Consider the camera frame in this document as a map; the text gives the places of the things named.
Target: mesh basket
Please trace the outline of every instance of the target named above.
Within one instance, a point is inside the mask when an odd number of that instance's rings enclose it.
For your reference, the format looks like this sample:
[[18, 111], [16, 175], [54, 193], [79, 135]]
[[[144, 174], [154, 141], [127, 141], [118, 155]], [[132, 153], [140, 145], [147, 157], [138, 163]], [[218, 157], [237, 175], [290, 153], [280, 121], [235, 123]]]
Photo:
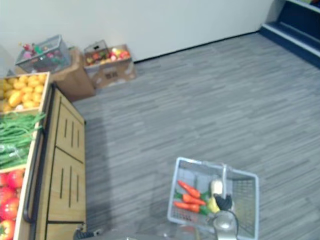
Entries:
[[51, 72], [56, 73], [71, 65], [69, 50], [62, 40], [61, 35], [56, 35], [36, 44], [41, 50], [41, 54], [36, 54], [31, 58], [25, 58], [25, 50], [22, 50], [15, 62], [27, 73]]
[[[179, 157], [176, 160], [167, 217], [177, 224], [191, 225], [214, 233], [210, 217], [177, 208], [173, 205], [175, 190], [186, 193], [177, 181], [195, 187], [201, 193], [209, 190], [210, 183], [222, 179], [222, 165]], [[259, 180], [257, 175], [228, 168], [226, 193], [231, 194], [232, 211], [238, 219], [238, 239], [257, 240], [259, 231]]]

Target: tomato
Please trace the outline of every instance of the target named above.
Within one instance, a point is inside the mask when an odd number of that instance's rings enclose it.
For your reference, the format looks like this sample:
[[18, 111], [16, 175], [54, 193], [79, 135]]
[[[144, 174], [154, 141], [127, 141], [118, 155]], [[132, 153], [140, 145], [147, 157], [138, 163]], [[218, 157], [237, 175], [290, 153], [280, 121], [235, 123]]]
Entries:
[[0, 206], [6, 203], [7, 200], [15, 198], [16, 192], [10, 187], [0, 187]]
[[4, 220], [0, 223], [0, 240], [12, 240], [15, 233], [15, 222]]
[[22, 183], [24, 181], [24, 169], [17, 169], [9, 172], [7, 176], [7, 182], [9, 187], [17, 189], [22, 187]]
[[19, 206], [19, 198], [14, 197], [9, 199], [0, 207], [0, 216], [4, 220], [14, 220], [17, 217]]
[[7, 174], [0, 173], [0, 187], [5, 187], [8, 185]]

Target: shopping basket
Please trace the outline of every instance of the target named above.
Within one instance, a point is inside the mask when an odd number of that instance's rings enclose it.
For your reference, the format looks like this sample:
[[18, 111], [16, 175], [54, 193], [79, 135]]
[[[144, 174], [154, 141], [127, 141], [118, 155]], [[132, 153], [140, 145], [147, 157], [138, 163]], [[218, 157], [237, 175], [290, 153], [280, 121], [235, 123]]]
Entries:
[[[210, 183], [223, 178], [223, 166], [207, 161], [198, 161], [179, 157], [176, 160], [167, 218], [169, 221], [191, 225], [211, 233], [215, 229], [210, 217], [177, 208], [173, 205], [175, 191], [186, 193], [178, 184], [181, 180], [193, 186], [201, 193], [209, 190]], [[232, 197], [231, 211], [237, 218], [237, 238], [239, 240], [257, 240], [259, 233], [259, 179], [256, 174], [227, 168], [223, 187]]]

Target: green vegetable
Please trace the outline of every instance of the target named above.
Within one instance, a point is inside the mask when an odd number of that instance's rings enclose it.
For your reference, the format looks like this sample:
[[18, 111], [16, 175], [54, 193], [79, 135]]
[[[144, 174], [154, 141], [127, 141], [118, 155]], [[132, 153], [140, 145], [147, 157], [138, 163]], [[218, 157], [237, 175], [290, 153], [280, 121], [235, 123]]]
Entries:
[[44, 113], [9, 113], [0, 120], [0, 170], [27, 162], [35, 124], [45, 117]]

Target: wooden cabinet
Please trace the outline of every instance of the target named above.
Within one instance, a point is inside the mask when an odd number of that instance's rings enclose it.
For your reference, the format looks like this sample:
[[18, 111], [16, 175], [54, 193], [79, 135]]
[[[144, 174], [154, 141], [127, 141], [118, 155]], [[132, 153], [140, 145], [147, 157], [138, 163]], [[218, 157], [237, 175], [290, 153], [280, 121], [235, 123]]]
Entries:
[[85, 121], [50, 83], [27, 111], [46, 117], [32, 135], [13, 240], [71, 240], [86, 221]]
[[36, 240], [69, 240], [75, 226], [86, 221], [85, 170], [85, 121], [56, 90], [35, 228]]
[[50, 192], [49, 221], [84, 221], [86, 193], [84, 164], [55, 150]]

